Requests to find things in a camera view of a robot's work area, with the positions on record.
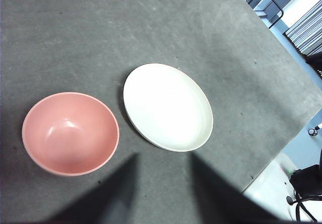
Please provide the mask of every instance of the white wall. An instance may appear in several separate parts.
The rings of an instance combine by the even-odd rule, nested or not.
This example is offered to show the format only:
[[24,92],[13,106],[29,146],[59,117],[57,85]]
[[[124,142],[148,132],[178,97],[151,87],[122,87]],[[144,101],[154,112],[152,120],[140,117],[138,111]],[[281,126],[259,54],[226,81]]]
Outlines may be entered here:
[[319,0],[291,0],[284,8],[283,22],[291,27],[308,10],[310,10]]

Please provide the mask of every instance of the bowl rim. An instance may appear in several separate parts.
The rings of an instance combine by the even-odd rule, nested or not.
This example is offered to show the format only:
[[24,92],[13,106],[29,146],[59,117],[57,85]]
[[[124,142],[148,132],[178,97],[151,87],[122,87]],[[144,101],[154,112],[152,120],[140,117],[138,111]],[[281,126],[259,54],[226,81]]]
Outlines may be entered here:
[[[79,172],[79,173],[65,173],[65,172],[61,172],[61,171],[57,171],[57,170],[54,170],[52,168],[49,168],[47,166],[45,166],[44,164],[42,164],[40,161],[38,161],[30,152],[29,148],[28,148],[28,145],[26,144],[26,124],[27,124],[27,120],[28,118],[30,117],[30,115],[32,114],[32,112],[37,108],[38,105],[40,105],[42,102],[50,99],[50,98],[53,98],[53,97],[56,97],[56,96],[59,96],[59,95],[81,95],[81,96],[84,96],[84,97],[88,97],[88,98],[91,98],[92,100],[95,100],[96,102],[100,103],[103,107],[105,107],[109,112],[110,114],[112,115],[113,119],[114,119],[114,122],[115,122],[115,125],[116,125],[116,130],[117,130],[117,138],[116,138],[116,143],[115,143],[115,146],[114,146],[114,149],[112,151],[112,153],[109,155],[109,157],[103,161],[100,165],[96,166],[95,168],[92,168],[90,170],[87,170],[87,171],[84,171],[84,172]],[[53,95],[50,95],[50,96],[47,96],[43,99],[41,99],[39,102],[37,102],[30,110],[29,112],[27,113],[25,119],[24,119],[24,122],[23,122],[23,125],[22,125],[22,142],[24,144],[24,147],[27,151],[27,154],[30,156],[30,158],[41,168],[43,168],[45,171],[51,173],[51,174],[55,174],[55,175],[59,175],[59,176],[80,176],[80,175],[85,175],[85,174],[89,174],[95,170],[98,170],[100,167],[102,167],[104,164],[106,164],[110,159],[111,157],[114,155],[115,151],[116,151],[116,148],[118,146],[118,143],[119,143],[119,138],[120,138],[120,130],[119,130],[119,125],[118,125],[118,122],[116,120],[116,117],[114,116],[113,112],[111,111],[111,109],[105,105],[102,101],[98,100],[97,98],[95,97],[92,97],[90,95],[87,95],[87,94],[84,94],[84,93],[79,93],[79,92],[60,92],[60,93],[56,93],[56,94],[53,94]]]

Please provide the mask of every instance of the gray felt surface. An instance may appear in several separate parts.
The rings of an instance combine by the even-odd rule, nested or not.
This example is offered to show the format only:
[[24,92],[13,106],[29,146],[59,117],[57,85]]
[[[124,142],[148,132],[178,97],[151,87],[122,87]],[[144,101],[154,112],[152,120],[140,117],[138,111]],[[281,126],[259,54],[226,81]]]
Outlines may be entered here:
[[[122,87],[136,67],[181,69],[207,95],[214,130],[195,152],[240,191],[321,108],[322,95],[243,0],[2,0],[2,221],[44,220],[141,153],[132,223],[199,223],[187,153],[134,130]],[[28,110],[58,92],[115,113],[120,142],[101,169],[63,178],[27,155]]]

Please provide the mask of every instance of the small white object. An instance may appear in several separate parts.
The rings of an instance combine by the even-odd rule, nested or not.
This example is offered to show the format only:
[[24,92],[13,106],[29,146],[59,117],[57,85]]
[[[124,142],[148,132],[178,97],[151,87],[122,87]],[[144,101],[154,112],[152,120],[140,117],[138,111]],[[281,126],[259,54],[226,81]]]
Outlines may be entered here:
[[126,79],[126,112],[135,128],[151,143],[185,152],[210,137],[213,115],[206,95],[182,71],[165,64],[145,64]]

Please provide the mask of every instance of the floor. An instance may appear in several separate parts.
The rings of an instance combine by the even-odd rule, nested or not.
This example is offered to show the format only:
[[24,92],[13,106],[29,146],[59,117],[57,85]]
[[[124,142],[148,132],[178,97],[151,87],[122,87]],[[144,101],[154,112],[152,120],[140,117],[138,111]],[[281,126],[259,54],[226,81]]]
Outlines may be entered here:
[[[263,19],[266,25],[270,25],[267,19]],[[282,22],[275,24],[270,30],[296,62],[310,76],[312,81],[322,90],[322,80],[315,71],[305,62],[301,54],[281,32]],[[298,135],[282,150],[288,155],[297,167],[306,168],[319,163],[320,151],[322,148],[322,135],[312,137],[307,134],[309,128],[315,127],[322,122],[322,110],[304,126]]]
[[[263,19],[263,22],[267,26],[270,25],[265,19]],[[282,26],[277,23],[271,28],[271,32],[310,76],[312,81],[322,89],[322,80],[315,71],[306,64],[304,58],[282,34],[281,28]],[[304,169],[319,163],[320,151],[322,148],[322,133],[317,136],[310,136],[308,135],[307,130],[321,122],[322,110],[317,112],[298,135],[285,146],[281,153],[245,190],[244,194],[277,217],[281,219],[296,220],[295,205],[290,206],[286,202],[287,195],[294,197],[293,188],[288,179],[293,172],[292,170]],[[322,208],[322,202],[308,201],[305,203],[305,206],[318,221],[322,221],[322,216],[319,211]],[[302,212],[301,220],[310,221],[310,218]]]

